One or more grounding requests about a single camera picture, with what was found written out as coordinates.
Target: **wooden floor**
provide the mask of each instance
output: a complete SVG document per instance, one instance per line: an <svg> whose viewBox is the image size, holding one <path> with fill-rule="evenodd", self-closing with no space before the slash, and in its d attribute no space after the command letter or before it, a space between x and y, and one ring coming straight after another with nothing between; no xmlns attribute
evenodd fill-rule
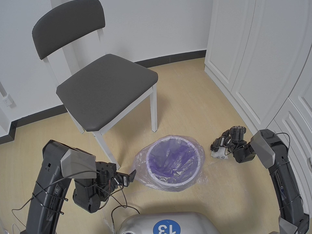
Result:
<svg viewBox="0 0 312 234"><path fill-rule="evenodd" d="M159 75L157 84L158 131L151 130L149 99L119 121L105 134L109 148L118 160L121 172L129 172L134 156L145 146L166 135L187 135L205 149L205 184L195 184L171 193L150 189L135 181L125 188L128 204L141 213L196 211L206 215L221 233L267 234L278 231L279 207L273 184L259 159L238 164L210 156L215 138L243 120L222 92L204 72L204 59L182 61L152 68ZM247 130L245 140L251 138ZM58 115L17 128L15 141L0 145L0 218L6 229L16 223L12 208L20 208L31 196L42 162L42 148L49 139L78 147L108 161L91 133L80 134L70 116ZM103 210L89 214L72 201L74 183L68 190L57 226L57 233L111 233L111 210L117 203L110 199ZM121 193L116 193L123 201ZM26 223L28 205L17 216ZM132 209L114 213L116 226Z"/></svg>

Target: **white chair leg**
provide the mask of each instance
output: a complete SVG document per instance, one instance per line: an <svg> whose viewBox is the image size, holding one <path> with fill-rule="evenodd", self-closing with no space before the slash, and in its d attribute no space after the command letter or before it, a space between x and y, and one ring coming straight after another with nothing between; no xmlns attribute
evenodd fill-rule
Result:
<svg viewBox="0 0 312 234"><path fill-rule="evenodd" d="M151 118L152 118L152 131L157 131L157 91L156 84L152 87L153 92L150 94L151 102Z"/></svg>
<svg viewBox="0 0 312 234"><path fill-rule="evenodd" d="M96 138L96 141L99 143L100 147L102 148L103 152L107 155L110 162L115 163L117 166L117 170L118 170L120 168L120 165L118 164L117 160L115 159L110 149L108 148L105 140L103 139L102 134L99 131L92 132L92 133L93 133L93 136Z"/></svg>
<svg viewBox="0 0 312 234"><path fill-rule="evenodd" d="M69 113L69 115L71 116L71 118L72 118L72 120L73 120L73 122L75 123L75 125L76 125L76 127L78 128L78 130L80 131L80 133L84 133L84 129L83 129L83 127L78 123L78 121L71 115L71 113L70 112L68 112Z"/></svg>

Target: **chair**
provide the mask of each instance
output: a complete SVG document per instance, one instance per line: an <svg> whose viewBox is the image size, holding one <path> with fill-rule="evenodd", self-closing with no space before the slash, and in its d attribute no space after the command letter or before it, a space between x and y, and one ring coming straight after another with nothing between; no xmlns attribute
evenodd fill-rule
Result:
<svg viewBox="0 0 312 234"><path fill-rule="evenodd" d="M105 18L99 0L73 0L46 13L33 28L33 41L57 87L56 94L81 133L92 132L112 163L118 162L103 139L112 126L150 96L152 130L157 130L158 74L121 57L105 54L59 84L48 56L97 30L103 46Z"/></svg>

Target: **black baseboard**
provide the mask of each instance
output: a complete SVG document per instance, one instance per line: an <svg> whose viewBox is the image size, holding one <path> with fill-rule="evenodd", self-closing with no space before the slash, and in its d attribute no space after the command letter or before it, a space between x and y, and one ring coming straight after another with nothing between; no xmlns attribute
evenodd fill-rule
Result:
<svg viewBox="0 0 312 234"><path fill-rule="evenodd" d="M154 66L177 62L177 61L203 58L205 56L206 56L206 50L198 50L198 51L174 54L174 55L169 55L169 56L164 56L164 57L156 57L156 58L147 59L147 60L140 60L140 61L137 61L136 63L143 67L150 68Z"/></svg>
<svg viewBox="0 0 312 234"><path fill-rule="evenodd" d="M150 68L154 66L177 62L177 61L202 58L202 57L205 57L205 55L206 55L206 50L199 50L199 51L180 53L180 54L169 55L169 56L164 56L164 57L156 57L156 58L147 59L147 60L141 60L141 61L137 61L136 63L143 67ZM44 110L44 111L41 111L32 115L28 115L18 120L15 120L11 122L9 134L0 137L0 144L13 141L15 138L15 131L17 127L21 127L29 123L33 123L42 119L47 119L52 116L60 115L63 113L67 113L67 110L64 105L59 105L59 106L49 108L47 110Z"/></svg>

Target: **chair seat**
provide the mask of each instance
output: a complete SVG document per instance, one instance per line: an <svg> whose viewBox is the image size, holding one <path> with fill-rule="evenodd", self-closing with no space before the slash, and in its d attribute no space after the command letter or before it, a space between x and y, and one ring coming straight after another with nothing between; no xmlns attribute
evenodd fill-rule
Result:
<svg viewBox="0 0 312 234"><path fill-rule="evenodd" d="M156 72L107 54L60 84L56 93L86 131L99 131L157 80Z"/></svg>

